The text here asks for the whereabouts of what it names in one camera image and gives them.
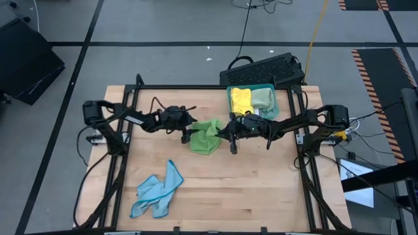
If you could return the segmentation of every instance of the green towel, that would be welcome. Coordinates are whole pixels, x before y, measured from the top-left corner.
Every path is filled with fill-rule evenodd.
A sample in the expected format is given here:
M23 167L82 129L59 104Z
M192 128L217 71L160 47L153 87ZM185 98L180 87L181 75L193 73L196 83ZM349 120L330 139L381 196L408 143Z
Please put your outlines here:
M251 105L254 108L264 108L269 112L274 107L273 92L270 88L255 89L251 91Z
M190 136L190 150L203 155L213 153L221 144L221 138L215 136L216 127L222 129L222 123L217 119L193 123L191 129L200 131Z

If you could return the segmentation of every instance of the plastic container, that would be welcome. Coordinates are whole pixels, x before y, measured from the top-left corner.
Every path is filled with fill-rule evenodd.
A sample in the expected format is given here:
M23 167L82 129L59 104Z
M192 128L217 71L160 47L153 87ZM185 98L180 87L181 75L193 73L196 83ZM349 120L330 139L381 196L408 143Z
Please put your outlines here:
M264 113L260 113L260 116L262 118L266 118L269 120L273 120L275 119L278 115L279 115L279 105L277 103L277 98L276 98L276 92L274 90L274 86L272 84L257 84L257 85L247 85L247 86L229 86L227 87L227 96L228 96L228 107L229 107L229 112L232 112L232 102L231 102L231 90L232 88L237 87L240 89L250 89L250 90L255 90L255 89L261 89L261 88L270 88L273 92L273 99L274 99L274 107L272 109L272 112L268 112L266 114Z

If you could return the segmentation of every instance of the wooden table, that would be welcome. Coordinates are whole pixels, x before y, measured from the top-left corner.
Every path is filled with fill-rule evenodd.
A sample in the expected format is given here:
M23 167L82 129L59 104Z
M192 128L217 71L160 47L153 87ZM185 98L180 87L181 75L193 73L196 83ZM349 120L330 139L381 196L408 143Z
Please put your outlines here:
M124 86L108 86L105 99L121 102L123 89ZM303 90L308 94L310 107L322 106L318 87L307 86ZM190 113L201 121L218 118L226 125L229 120L225 90L144 89L139 91L137 110L147 112L154 96L165 106L196 105ZM276 96L280 107L277 120L291 117L287 92L276 91ZM154 109L157 108L160 108L158 104L154 104ZM267 227L269 232L309 232L300 172L293 166L297 156L293 132L273 142L268 151L265 139L252 138L237 141L238 154L232 155L225 140L210 156L192 153L188 144L181 144L180 136L180 132L170 135L165 131L145 133L139 126L134 126L118 230L172 231L173 227L179 226L181 231L258 232L261 227ZM105 152L105 145L93 146L89 166ZM334 158L330 146L322 146L321 153ZM131 206L138 200L137 186L152 174L163 180L169 159L184 177L170 203L169 214L162 219L153 219L149 209L143 216L131 219ZM109 162L110 157L107 157L87 178L78 206L78 221L85 221L103 197ZM350 227L337 166L317 157L317 168L324 199ZM321 228L313 197L312 202L317 227ZM113 205L113 202L109 203L107 223L110 223Z

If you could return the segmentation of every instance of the yellow towel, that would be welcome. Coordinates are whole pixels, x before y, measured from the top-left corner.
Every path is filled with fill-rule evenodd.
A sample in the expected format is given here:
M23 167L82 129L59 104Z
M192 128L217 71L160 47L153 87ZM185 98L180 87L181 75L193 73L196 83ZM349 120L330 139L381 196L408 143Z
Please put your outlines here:
M251 105L251 90L234 87L231 91L232 109L236 115L245 115L247 111L254 113Z

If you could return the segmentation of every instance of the floor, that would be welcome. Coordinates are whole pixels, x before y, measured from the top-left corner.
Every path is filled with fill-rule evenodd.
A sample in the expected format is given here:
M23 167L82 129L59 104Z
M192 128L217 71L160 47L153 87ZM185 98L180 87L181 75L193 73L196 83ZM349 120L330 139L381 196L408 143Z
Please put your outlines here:
M36 29L33 2L15 2ZM235 0L242 6L246 2ZM294 0L291 5L279 4L274 14L252 10L245 40L259 43L243 47L242 55L260 60L291 52L304 65L322 4L321 0ZM84 127L85 100L102 99L108 85L132 84L138 72L146 84L218 84L219 72L238 53L246 18L246 10L229 0L38 0L37 7L40 33L55 45L54 52L66 69L33 106L13 101L0 117L0 133L7 136L0 141L0 188L7 189L0 191L3 234L16 232L40 163L50 150L25 232L71 228L76 192L86 172L75 148L76 134ZM418 42L418 27L412 23L418 21L418 13L390 14L403 41ZM307 83L319 86L325 104L348 107L351 117L373 112L351 55L352 49L361 47L339 42L396 42L383 12L342 11L337 1L329 1L316 41L329 43L312 49ZM276 42L276 46L263 42ZM408 52L418 61L418 48ZM56 139L51 138L54 127L59 130ZM382 132L376 116L365 119L359 130ZM369 143L390 151L384 136L369 138ZM88 157L91 146L81 142L80 147ZM396 164L393 156L378 154L360 140L346 148L373 163ZM346 156L338 147L335 153ZM368 217L353 208L349 212L359 231L396 233L390 219Z

